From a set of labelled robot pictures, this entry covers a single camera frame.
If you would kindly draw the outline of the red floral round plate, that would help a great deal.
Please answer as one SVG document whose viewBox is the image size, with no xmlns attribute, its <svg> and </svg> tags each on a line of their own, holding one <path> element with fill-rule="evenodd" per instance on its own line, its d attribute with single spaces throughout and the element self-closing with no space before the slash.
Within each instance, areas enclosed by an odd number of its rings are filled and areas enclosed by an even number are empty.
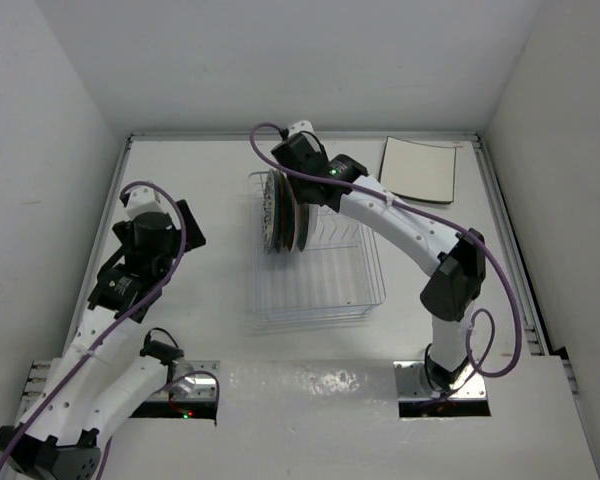
<svg viewBox="0 0 600 480">
<path fill-rule="evenodd" d="M 298 213 L 296 248 L 298 251 L 304 251 L 317 227 L 318 206 L 299 204 Z"/>
</svg>

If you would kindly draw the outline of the square grey plate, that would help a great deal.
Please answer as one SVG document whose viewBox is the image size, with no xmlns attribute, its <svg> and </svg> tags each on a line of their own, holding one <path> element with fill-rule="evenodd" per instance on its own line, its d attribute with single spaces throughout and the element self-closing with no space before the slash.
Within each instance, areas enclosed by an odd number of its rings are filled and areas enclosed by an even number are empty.
<svg viewBox="0 0 600 480">
<path fill-rule="evenodd" d="M 449 205 L 455 200 L 456 147 L 388 137 L 378 180 L 401 198 Z"/>
</svg>

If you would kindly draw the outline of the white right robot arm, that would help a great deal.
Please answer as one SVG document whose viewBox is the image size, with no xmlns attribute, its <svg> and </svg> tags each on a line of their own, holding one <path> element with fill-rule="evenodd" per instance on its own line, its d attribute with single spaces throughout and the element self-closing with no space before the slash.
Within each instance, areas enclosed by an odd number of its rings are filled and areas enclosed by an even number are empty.
<svg viewBox="0 0 600 480">
<path fill-rule="evenodd" d="M 466 335 L 474 301 L 486 277 L 485 256 L 466 235 L 388 202 L 388 191 L 348 155 L 328 158 L 315 135 L 285 133 L 272 150 L 279 165 L 305 175 L 346 182 L 346 187 L 289 178 L 296 199 L 326 206 L 371 228 L 411 258 L 429 277 L 419 298 L 432 315 L 432 344 L 425 354 L 432 385 L 451 388 L 469 364 Z"/>
</svg>

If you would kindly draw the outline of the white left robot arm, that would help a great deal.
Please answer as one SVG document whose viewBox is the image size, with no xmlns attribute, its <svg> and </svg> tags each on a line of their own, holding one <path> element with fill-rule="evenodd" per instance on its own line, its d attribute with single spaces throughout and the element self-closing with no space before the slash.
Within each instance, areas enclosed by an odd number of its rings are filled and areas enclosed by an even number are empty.
<svg viewBox="0 0 600 480">
<path fill-rule="evenodd" d="M 10 466 L 30 479 L 98 476 L 113 432 L 173 378 L 183 351 L 150 341 L 104 384 L 182 257 L 206 243 L 187 202 L 172 206 L 167 213 L 157 200 L 126 201 L 127 220 L 112 228 L 120 246 L 97 273 L 72 342 L 34 404 L 0 428 L 0 473 Z"/>
</svg>

